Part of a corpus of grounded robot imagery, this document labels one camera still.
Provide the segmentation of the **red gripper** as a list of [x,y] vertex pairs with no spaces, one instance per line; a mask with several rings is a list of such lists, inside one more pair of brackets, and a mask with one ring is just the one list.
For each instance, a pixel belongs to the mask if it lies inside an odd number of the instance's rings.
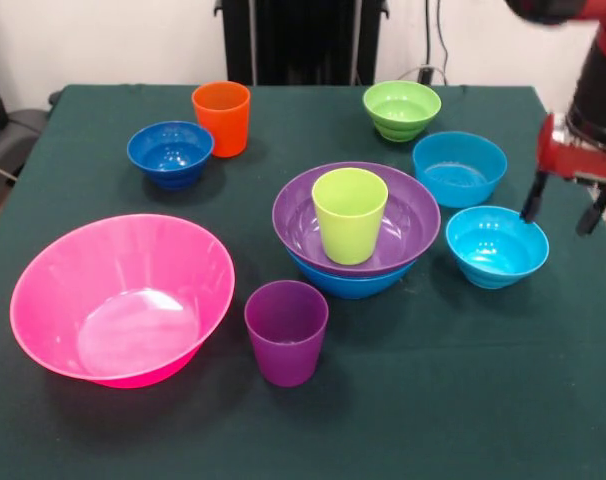
[[568,126],[563,114],[547,115],[537,140],[537,171],[520,218],[532,223],[539,213],[548,174],[591,187],[602,187],[576,226],[579,236],[591,235],[606,210],[606,145],[587,141]]

